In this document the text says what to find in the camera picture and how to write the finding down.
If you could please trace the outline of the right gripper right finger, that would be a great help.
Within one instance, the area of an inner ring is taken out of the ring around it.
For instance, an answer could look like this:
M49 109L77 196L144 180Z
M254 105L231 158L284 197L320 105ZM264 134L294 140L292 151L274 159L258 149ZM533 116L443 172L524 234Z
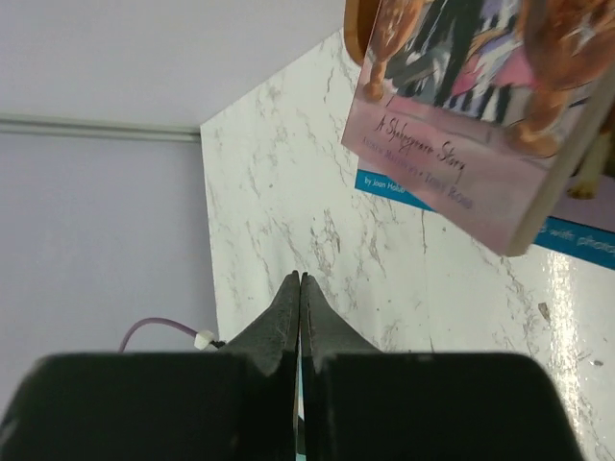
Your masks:
M326 446L326 402L320 385L322 359L340 353L380 350L349 325L328 303L314 276L300 286L300 342L304 440L308 460L322 460Z

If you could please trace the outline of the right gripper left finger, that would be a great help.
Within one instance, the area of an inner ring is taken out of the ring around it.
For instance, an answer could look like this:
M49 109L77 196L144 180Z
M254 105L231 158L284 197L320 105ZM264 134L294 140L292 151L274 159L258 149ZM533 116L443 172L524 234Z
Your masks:
M296 457L299 274L287 275L270 305L222 353L244 365L235 460Z

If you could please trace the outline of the pink illustrated children book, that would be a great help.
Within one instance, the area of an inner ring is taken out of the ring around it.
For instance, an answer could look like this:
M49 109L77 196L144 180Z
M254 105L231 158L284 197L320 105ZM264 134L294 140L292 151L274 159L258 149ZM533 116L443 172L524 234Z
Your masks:
M349 1L343 145L498 255L614 175L610 1Z

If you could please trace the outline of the dog cover Bark book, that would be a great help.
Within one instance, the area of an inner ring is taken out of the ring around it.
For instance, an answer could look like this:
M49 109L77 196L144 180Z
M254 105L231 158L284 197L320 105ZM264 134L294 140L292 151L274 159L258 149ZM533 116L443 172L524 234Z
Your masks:
M439 213L498 255L536 244L612 268L613 112L574 102L551 129L551 158L508 144L522 115L497 99L436 108L358 96L343 142L359 190Z

